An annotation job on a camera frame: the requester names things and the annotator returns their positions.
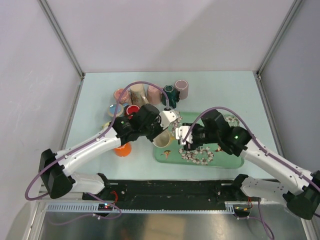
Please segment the red mug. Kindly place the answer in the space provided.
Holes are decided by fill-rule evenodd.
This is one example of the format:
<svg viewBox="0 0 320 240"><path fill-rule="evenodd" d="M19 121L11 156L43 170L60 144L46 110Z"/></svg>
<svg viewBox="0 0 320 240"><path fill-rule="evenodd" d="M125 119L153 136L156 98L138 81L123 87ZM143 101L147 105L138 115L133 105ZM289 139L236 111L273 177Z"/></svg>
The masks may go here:
<svg viewBox="0 0 320 240"><path fill-rule="evenodd" d="M140 110L140 107L138 105L132 104L128 105L125 108L124 115L128 118L131 119L134 114L136 114Z"/></svg>

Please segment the yellow mug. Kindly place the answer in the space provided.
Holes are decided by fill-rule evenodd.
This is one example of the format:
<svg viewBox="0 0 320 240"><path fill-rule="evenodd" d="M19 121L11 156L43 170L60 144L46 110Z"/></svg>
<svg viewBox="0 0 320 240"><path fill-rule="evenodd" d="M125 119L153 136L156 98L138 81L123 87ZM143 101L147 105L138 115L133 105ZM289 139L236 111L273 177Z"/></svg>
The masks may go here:
<svg viewBox="0 0 320 240"><path fill-rule="evenodd" d="M165 148L172 143L172 134L166 130L153 139L153 145L157 148Z"/></svg>

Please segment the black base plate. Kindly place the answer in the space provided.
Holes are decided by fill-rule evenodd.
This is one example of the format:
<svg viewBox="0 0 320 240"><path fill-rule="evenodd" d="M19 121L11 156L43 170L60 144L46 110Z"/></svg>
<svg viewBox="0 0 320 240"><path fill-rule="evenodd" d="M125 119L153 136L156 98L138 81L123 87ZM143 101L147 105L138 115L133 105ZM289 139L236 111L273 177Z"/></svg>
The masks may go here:
<svg viewBox="0 0 320 240"><path fill-rule="evenodd" d="M230 180L109 180L97 197L117 207L170 210L208 210L249 199Z"/></svg>

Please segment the mauve mug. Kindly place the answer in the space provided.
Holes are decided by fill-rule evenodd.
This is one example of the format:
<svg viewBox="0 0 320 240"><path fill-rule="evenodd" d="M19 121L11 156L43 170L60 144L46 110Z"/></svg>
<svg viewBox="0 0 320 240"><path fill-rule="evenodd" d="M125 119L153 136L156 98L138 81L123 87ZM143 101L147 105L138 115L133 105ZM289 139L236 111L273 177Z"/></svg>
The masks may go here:
<svg viewBox="0 0 320 240"><path fill-rule="evenodd" d="M179 92L179 98L185 100L189 95L189 83L184 79L179 79L174 83L175 89Z"/></svg>

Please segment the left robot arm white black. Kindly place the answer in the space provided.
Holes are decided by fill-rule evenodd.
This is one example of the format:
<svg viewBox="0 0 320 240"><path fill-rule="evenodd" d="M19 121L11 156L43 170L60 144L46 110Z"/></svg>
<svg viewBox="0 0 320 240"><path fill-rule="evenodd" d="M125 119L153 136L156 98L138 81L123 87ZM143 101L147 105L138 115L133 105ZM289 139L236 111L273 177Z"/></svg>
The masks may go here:
<svg viewBox="0 0 320 240"><path fill-rule="evenodd" d="M70 192L89 192L99 199L107 199L111 187L102 173L80 174L77 169L107 151L146 137L150 142L177 119L172 109L159 111L151 104L143 105L129 116L118 116L113 123L83 143L57 153L47 149L41 153L39 173L52 199Z"/></svg>

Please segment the orange mug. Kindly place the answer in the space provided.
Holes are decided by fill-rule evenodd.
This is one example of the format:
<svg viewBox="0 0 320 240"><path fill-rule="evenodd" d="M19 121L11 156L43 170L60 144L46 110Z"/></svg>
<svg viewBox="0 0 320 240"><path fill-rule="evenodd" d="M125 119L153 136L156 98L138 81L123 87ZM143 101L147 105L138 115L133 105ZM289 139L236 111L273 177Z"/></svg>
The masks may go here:
<svg viewBox="0 0 320 240"><path fill-rule="evenodd" d="M120 147L114 148L113 151L118 157L127 157L132 151L132 146L128 142Z"/></svg>

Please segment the pink mug left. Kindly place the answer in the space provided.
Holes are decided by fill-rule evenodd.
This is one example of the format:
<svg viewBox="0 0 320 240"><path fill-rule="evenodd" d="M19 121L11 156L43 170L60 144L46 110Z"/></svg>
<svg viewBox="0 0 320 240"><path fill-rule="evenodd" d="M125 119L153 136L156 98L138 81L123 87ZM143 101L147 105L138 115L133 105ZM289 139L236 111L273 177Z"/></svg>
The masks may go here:
<svg viewBox="0 0 320 240"><path fill-rule="evenodd" d="M113 96L116 101L119 100L120 104L124 104L124 103L127 103L128 105L132 104L131 94L128 90L119 88L114 92Z"/></svg>

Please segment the blue floral mug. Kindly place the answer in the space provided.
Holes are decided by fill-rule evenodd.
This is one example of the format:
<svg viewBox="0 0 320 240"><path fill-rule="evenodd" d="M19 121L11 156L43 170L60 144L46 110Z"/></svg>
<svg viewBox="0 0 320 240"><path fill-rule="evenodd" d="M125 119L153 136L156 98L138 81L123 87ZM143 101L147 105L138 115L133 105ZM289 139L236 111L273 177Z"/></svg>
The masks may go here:
<svg viewBox="0 0 320 240"><path fill-rule="evenodd" d="M107 114L113 118L114 115L116 117L123 117L125 115L125 110L129 106L127 103L119 104L118 107L116 107L116 104L112 104L107 109Z"/></svg>

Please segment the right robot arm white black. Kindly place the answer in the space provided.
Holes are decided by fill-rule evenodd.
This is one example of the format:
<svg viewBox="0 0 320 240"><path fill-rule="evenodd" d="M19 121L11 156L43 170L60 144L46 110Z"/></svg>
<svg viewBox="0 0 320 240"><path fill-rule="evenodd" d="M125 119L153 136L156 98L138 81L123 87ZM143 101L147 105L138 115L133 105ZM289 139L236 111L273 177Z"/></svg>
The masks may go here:
<svg viewBox="0 0 320 240"><path fill-rule="evenodd" d="M320 204L320 172L303 169L269 150L246 124L230 126L219 107L205 110L193 123L183 123L175 129L175 138L186 151L204 144L218 144L223 152L242 157L276 180L257 180L240 174L232 182L234 199L241 201L247 196L267 199L286 206L302 219L311 220L315 216Z"/></svg>

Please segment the dark green mug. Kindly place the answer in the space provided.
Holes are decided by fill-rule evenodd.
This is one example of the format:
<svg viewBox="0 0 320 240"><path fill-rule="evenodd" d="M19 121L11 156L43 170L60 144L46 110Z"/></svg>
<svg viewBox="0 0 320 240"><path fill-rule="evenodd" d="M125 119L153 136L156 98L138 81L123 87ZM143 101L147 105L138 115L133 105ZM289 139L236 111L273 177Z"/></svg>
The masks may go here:
<svg viewBox="0 0 320 240"><path fill-rule="evenodd" d="M169 106L172 109L176 109L177 103L180 101L180 91L178 91L173 85L165 85L163 91L168 96Z"/></svg>

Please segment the light pink mug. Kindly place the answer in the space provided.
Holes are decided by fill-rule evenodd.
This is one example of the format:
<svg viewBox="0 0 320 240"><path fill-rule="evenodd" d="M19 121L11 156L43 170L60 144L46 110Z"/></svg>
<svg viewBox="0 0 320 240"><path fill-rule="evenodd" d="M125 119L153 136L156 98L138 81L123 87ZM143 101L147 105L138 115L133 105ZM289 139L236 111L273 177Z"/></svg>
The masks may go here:
<svg viewBox="0 0 320 240"><path fill-rule="evenodd" d="M147 100L150 104L152 105L158 105L161 103L161 91L153 86L153 85L149 85L147 88Z"/></svg>

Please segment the green floral tray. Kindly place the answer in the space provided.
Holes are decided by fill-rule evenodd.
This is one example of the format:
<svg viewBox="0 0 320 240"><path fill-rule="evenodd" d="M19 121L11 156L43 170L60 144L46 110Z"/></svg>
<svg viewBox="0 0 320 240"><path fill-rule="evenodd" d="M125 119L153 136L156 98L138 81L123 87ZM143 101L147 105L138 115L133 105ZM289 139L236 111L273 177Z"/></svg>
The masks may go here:
<svg viewBox="0 0 320 240"><path fill-rule="evenodd" d="M153 156L156 161L165 164L197 165L227 169L242 167L245 162L242 157L225 153L216 143L204 144L192 151L183 150L182 146L173 137L175 129L181 127L182 123L193 123L200 113L176 111L176 114L177 120L171 123L167 129L172 135L172 142L164 148L153 148ZM234 115L223 114L223 117L231 127L240 126L240 121Z"/></svg>

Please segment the cream floral mug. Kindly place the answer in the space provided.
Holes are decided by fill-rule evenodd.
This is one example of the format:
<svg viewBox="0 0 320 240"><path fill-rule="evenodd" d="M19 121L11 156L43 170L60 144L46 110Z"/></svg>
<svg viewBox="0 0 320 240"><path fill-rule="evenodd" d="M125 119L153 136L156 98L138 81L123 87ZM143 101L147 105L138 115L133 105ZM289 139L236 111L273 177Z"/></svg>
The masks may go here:
<svg viewBox="0 0 320 240"><path fill-rule="evenodd" d="M133 105L141 107L145 104L149 104L143 83L138 83L137 81L133 82L133 85L129 88L129 92Z"/></svg>

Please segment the light green mug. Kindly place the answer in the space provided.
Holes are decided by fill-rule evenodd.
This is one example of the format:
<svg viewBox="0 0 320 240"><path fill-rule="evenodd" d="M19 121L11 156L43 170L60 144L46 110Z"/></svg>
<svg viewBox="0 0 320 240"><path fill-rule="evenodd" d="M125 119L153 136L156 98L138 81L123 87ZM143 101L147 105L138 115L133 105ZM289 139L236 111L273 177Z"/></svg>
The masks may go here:
<svg viewBox="0 0 320 240"><path fill-rule="evenodd" d="M105 124L102 125L102 130L105 131L109 126L110 126L111 122L106 122Z"/></svg>

